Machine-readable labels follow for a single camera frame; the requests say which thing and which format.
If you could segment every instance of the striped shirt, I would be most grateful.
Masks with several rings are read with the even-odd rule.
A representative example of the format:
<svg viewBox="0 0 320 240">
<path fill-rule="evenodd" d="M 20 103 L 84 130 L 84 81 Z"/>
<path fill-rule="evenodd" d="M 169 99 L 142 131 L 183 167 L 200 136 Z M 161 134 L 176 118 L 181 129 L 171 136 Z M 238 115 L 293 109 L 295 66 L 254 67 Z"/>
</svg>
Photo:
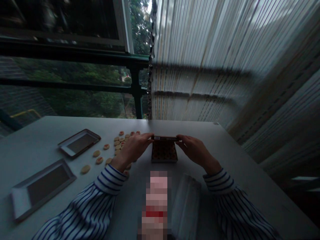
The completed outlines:
<svg viewBox="0 0 320 240">
<path fill-rule="evenodd" d="M 227 239 L 281 239 L 224 169 L 203 178 L 213 194 L 216 217 Z M 124 174 L 107 165 L 93 183 L 63 212 L 48 220 L 32 239 L 104 238 L 125 180 Z"/>
</svg>

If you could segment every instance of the table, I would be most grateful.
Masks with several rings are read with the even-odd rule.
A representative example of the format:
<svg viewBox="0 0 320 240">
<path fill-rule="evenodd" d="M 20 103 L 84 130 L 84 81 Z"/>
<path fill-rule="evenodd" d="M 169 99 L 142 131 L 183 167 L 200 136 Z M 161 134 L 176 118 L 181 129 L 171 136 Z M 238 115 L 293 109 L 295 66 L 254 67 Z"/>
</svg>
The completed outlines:
<svg viewBox="0 0 320 240">
<path fill-rule="evenodd" d="M 10 189 L 65 157 L 58 150 L 57 144 L 85 128 L 99 134 L 102 140 L 75 160 L 66 158 L 77 179 L 25 221 L 16 225 L 12 221 Z M 113 157 L 114 137 L 120 131 L 127 134 L 137 130 L 167 136 L 185 134 L 201 139 L 284 239 L 312 239 L 319 236 L 319 229 L 311 220 L 220 125 L 212 122 L 47 116 L 0 141 L 0 239 L 31 239 L 46 220 L 66 208 L 103 169 L 104 164 L 95 165 L 92 153 L 100 149 L 104 159 Z M 111 147 L 104 151 L 102 149 L 106 143 Z M 151 148 L 149 146 L 141 158 L 132 164 L 130 179 L 118 195 L 105 239 L 136 239 L 138 218 L 145 203 L 146 182 L 151 170 L 171 172 L 171 203 L 183 173 L 193 176 L 202 184 L 197 238 L 219 239 L 220 228 L 213 217 L 212 200 L 202 179 L 204 170 L 189 160 L 179 147 L 177 163 L 151 163 Z M 91 170 L 86 175 L 80 175 L 81 168 L 88 163 L 92 166 Z"/>
</svg>

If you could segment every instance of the brick wall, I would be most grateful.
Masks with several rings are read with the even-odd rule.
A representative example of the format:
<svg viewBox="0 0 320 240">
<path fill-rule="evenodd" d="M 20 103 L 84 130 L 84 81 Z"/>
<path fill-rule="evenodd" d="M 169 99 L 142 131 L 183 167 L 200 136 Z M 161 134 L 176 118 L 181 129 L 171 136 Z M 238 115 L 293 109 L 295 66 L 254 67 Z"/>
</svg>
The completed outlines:
<svg viewBox="0 0 320 240">
<path fill-rule="evenodd" d="M 0 56 L 0 77 L 27 79 L 27 76 L 12 58 L 3 56 Z M 44 116 L 57 115 L 38 89 L 32 87 L 0 85 L 0 108 L 10 116 L 20 114 L 14 119 L 22 126 Z M 10 128 L 0 123 L 0 138 L 12 132 Z"/>
</svg>

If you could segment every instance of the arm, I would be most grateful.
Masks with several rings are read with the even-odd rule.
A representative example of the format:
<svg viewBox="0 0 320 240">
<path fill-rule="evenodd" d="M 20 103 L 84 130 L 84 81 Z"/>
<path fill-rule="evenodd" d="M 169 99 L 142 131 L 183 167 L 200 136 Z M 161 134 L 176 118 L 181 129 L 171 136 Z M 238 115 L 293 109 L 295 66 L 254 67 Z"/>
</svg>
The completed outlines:
<svg viewBox="0 0 320 240">
<path fill-rule="evenodd" d="M 145 133 L 129 138 L 93 183 L 79 193 L 58 216 L 48 220 L 33 240 L 101 239 L 112 217 L 115 201 L 126 176 L 125 168 L 137 160 L 153 140 Z"/>
<path fill-rule="evenodd" d="M 203 178 L 213 195 L 217 222 L 227 239 L 282 239 L 199 139 L 177 137 L 182 142 L 176 144 L 207 173 Z"/>
</svg>

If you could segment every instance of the rectangular tray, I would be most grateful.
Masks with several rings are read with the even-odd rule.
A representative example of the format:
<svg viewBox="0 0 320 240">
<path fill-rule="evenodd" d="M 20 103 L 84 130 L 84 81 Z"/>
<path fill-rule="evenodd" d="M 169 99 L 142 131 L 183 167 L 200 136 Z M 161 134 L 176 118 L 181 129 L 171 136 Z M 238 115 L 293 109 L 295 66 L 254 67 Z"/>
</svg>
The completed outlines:
<svg viewBox="0 0 320 240">
<path fill-rule="evenodd" d="M 83 152 L 101 140 L 98 134 L 84 129 L 58 144 L 60 149 L 71 159 L 75 159 Z"/>
<path fill-rule="evenodd" d="M 11 189 L 14 219 L 22 221 L 76 180 L 64 159 L 46 167 Z"/>
</svg>

